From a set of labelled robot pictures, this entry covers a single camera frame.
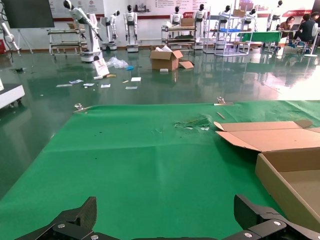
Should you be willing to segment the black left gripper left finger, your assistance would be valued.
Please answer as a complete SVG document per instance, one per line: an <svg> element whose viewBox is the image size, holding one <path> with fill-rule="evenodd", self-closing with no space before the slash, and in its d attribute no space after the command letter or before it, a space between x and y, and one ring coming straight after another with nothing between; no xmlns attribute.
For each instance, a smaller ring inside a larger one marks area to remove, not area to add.
<svg viewBox="0 0 320 240"><path fill-rule="evenodd" d="M97 221L97 198L90 196L78 208L62 211L48 225L20 236L19 240L109 240L110 236L94 231Z"/></svg>

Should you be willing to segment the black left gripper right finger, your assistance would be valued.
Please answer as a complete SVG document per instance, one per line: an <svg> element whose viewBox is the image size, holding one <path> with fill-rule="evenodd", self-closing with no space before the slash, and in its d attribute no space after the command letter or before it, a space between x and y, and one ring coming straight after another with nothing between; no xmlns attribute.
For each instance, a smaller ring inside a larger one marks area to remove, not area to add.
<svg viewBox="0 0 320 240"><path fill-rule="evenodd" d="M290 222L272 207L252 203L244 195L236 194L233 213L242 231L227 240L318 240L320 234Z"/></svg>

